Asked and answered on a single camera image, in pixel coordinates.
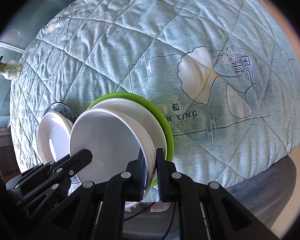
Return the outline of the blue white patterned plate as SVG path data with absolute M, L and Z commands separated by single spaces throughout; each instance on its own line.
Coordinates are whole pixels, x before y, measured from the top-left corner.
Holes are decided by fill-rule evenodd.
M 62 102 L 54 102 L 44 112 L 44 115 L 55 111 L 57 113 L 60 113 L 65 118 L 69 119 L 71 122 L 75 122 L 77 119 L 77 114 L 66 104 Z

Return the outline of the white oval dish with handles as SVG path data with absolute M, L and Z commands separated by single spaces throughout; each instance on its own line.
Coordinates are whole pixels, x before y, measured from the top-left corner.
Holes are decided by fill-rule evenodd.
M 72 122 L 58 112 L 46 113 L 38 127 L 37 144 L 42 162 L 57 162 L 70 153 Z

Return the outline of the white ceramic bowl front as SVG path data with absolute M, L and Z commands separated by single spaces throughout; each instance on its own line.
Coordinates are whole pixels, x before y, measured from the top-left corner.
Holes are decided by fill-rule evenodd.
M 141 124 L 151 137 L 155 149 L 162 148 L 167 156 L 167 142 L 164 130 L 155 116 L 141 104 L 124 98 L 111 98 L 98 102 L 93 108 L 106 108 L 123 113 Z

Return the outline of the green plastic bowl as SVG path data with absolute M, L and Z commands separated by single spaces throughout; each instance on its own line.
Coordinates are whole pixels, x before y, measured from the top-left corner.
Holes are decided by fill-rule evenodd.
M 117 92 L 107 94 L 95 100 L 88 109 L 102 100 L 111 98 L 124 98 L 133 100 L 149 110 L 158 120 L 167 142 L 167 158 L 172 160 L 174 144 L 171 129 L 161 111 L 148 100 L 131 93 Z M 119 119 L 110 114 L 103 113 L 91 130 L 92 139 L 89 145 L 93 160 L 84 171 L 85 176 L 95 183 L 104 182 L 113 175 L 122 171 L 129 161 L 138 157 L 140 144 L 133 132 Z

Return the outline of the light blue quilted tablecloth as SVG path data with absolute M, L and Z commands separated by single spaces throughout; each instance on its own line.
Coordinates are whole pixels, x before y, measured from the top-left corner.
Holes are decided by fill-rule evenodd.
M 11 85 L 21 171 L 58 101 L 77 114 L 130 92 L 163 111 L 177 169 L 231 186 L 300 145 L 300 64 L 261 0 L 76 0 L 40 29 Z

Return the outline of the glass flower vase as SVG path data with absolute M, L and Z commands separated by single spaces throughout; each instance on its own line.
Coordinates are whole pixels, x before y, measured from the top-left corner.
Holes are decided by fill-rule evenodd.
M 5 69 L 2 75 L 6 80 L 16 81 L 19 80 L 23 71 L 23 63 L 15 60 L 4 62 Z

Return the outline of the grey floor box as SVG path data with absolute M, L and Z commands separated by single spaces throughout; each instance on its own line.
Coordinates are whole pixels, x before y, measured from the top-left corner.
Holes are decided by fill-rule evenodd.
M 124 212 L 123 239 L 179 239 L 176 203 L 138 203 Z

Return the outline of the white ceramic bowl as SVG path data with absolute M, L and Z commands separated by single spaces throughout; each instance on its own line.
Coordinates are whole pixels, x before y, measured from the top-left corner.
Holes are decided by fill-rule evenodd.
M 143 190 L 141 199 L 149 192 L 154 173 L 155 147 L 147 131 L 136 120 L 115 110 L 91 108 L 75 121 L 70 135 L 70 155 L 87 149 L 91 162 L 77 173 L 81 183 L 108 181 L 126 170 L 130 161 L 144 156 Z
M 111 98 L 98 102 L 93 108 L 106 108 L 123 113 L 141 124 L 151 137 L 155 149 L 162 148 L 167 156 L 167 142 L 164 130 L 155 116 L 141 104 L 124 98 Z

